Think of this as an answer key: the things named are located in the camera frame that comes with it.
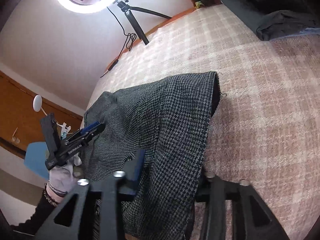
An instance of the bed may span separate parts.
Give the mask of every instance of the bed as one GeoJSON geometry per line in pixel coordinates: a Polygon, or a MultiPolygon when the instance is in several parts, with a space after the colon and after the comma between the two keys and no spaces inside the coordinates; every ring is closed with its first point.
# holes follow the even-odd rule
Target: bed
{"type": "MultiPolygon", "coordinates": [[[[224,180],[249,180],[290,239],[303,239],[320,214],[320,37],[260,41],[217,5],[148,39],[99,79],[88,108],[103,91],[180,73],[219,72],[225,95],[210,121],[205,169],[224,180]]],[[[193,239],[203,211],[197,204],[193,239]]]]}

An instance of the checkered fabric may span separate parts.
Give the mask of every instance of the checkered fabric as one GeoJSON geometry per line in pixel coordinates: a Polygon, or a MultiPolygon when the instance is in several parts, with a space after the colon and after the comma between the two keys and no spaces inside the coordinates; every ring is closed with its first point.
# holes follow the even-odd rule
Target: checkered fabric
{"type": "MultiPolygon", "coordinates": [[[[89,107],[103,91],[180,73],[219,72],[227,95],[211,119],[206,169],[225,180],[250,180],[290,239],[303,239],[320,215],[320,37],[259,41],[218,5],[148,39],[98,81],[89,107]]],[[[196,211],[194,239],[202,206],[196,211]]]]}
{"type": "Polygon", "coordinates": [[[81,153],[86,179],[104,179],[138,148],[147,150],[137,196],[122,206],[127,233],[140,240],[182,239],[219,100],[216,72],[181,74],[103,92],[85,113],[86,126],[106,125],[81,153]]]}

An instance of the black sleeve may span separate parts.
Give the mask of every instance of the black sleeve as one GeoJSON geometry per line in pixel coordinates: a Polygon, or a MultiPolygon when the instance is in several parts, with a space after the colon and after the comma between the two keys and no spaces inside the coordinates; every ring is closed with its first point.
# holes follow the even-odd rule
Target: black sleeve
{"type": "Polygon", "coordinates": [[[47,195],[47,191],[44,188],[41,199],[32,217],[25,223],[20,223],[18,226],[11,225],[11,228],[17,235],[34,236],[56,206],[57,203],[47,195]]]}

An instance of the tripod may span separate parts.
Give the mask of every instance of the tripod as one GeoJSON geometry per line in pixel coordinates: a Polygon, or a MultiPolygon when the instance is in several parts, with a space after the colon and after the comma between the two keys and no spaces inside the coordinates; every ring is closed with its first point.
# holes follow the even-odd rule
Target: tripod
{"type": "Polygon", "coordinates": [[[149,43],[149,41],[131,11],[144,12],[144,13],[160,16],[160,17],[163,17],[166,19],[171,19],[171,17],[164,15],[164,14],[161,14],[161,13],[158,13],[158,12],[148,10],[148,9],[144,9],[144,8],[140,8],[140,7],[132,7],[128,4],[126,4],[127,2],[129,2],[129,1],[124,0],[124,2],[123,2],[123,1],[115,0],[113,3],[114,4],[117,3],[117,6],[124,12],[124,15],[127,17],[128,21],[130,22],[131,26],[133,27],[133,29],[136,32],[139,39],[143,40],[144,44],[147,45],[149,43]]]}

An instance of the glowing white ring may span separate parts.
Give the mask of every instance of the glowing white ring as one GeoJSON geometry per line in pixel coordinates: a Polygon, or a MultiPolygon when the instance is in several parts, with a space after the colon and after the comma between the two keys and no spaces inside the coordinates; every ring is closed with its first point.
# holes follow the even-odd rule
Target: glowing white ring
{"type": "Polygon", "coordinates": [[[112,4],[115,0],[101,0],[91,5],[78,5],[70,0],[58,0],[59,3],[66,9],[76,13],[94,13],[99,12],[112,4]]]}

